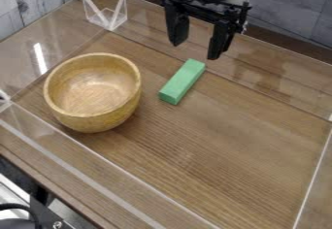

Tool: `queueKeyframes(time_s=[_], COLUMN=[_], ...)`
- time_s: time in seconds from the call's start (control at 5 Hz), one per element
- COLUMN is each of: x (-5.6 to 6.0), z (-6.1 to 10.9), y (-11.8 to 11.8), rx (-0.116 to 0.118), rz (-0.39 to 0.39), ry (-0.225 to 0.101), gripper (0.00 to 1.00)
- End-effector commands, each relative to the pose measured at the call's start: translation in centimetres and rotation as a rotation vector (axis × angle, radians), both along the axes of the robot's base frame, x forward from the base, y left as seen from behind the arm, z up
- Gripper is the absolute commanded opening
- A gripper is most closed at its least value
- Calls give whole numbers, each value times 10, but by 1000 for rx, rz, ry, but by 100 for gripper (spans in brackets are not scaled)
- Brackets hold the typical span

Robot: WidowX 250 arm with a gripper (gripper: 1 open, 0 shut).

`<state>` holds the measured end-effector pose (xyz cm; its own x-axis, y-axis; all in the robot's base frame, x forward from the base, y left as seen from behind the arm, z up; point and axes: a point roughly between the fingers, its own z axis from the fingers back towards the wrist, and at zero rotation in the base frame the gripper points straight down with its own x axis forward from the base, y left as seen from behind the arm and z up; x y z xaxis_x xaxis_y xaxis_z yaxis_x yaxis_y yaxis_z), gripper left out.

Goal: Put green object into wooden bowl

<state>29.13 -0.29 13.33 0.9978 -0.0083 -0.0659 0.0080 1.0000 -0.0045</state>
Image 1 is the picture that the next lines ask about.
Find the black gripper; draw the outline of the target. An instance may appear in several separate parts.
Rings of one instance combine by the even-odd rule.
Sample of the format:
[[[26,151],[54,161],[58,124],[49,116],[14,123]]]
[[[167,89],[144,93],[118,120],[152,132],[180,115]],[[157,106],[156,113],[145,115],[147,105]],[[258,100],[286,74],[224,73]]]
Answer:
[[[207,58],[218,59],[220,54],[228,50],[234,32],[242,33],[246,29],[250,2],[247,0],[161,0],[161,5],[168,40],[173,47],[187,39],[187,16],[215,23]]]

